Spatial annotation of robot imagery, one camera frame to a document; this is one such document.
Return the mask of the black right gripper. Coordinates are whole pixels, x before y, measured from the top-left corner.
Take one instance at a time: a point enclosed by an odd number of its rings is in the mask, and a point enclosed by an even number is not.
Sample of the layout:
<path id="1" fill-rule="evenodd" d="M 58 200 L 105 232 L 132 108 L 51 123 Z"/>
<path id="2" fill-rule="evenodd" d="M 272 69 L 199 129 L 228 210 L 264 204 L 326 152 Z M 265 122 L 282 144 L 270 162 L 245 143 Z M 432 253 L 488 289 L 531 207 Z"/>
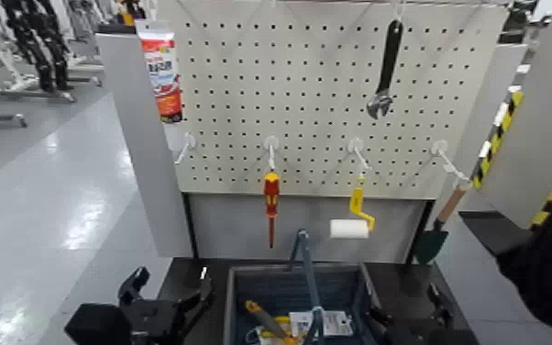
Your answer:
<path id="1" fill-rule="evenodd" d="M 453 329 L 453 304 L 439 289 L 430 283 L 426 295 L 434 306 L 431 318 L 437 323 L 413 323 L 404 328 L 403 344 L 406 345 L 478 345 L 474 333 L 469 329 Z M 370 334 L 378 345 L 392 345 L 392 337 L 388 327 L 392 324 L 392 316 L 382 308 L 372 306 L 365 314 L 364 321 Z"/>

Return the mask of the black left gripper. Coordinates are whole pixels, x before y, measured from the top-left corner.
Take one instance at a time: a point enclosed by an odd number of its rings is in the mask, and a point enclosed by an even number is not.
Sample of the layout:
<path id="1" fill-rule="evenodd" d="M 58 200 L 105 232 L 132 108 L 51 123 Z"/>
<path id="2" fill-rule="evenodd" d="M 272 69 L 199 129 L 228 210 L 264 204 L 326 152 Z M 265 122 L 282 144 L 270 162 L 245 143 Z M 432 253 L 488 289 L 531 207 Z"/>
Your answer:
<path id="1" fill-rule="evenodd" d="M 215 299 L 208 267 L 202 268 L 199 288 L 180 304 L 141 299 L 140 291 L 149 278 L 148 268 L 139 266 L 118 288 L 119 307 L 130 326 L 130 343 L 183 344 L 183 335 L 191 332 Z"/>

